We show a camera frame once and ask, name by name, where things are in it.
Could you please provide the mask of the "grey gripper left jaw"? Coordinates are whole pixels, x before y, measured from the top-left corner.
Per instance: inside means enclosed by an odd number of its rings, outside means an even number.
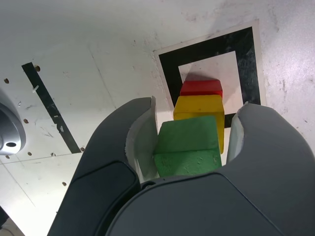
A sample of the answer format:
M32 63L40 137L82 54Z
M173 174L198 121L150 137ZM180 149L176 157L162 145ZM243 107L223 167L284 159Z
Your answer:
M123 205L155 178L156 100L133 99L91 136L49 230L51 236L103 236Z

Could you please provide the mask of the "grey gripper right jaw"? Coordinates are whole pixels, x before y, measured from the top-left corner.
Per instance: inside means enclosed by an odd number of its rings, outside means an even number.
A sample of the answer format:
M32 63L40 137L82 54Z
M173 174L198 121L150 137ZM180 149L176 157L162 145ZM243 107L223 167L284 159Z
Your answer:
M312 236L315 157L274 109L244 105L234 116L228 163L193 177L159 180L129 200L109 236Z

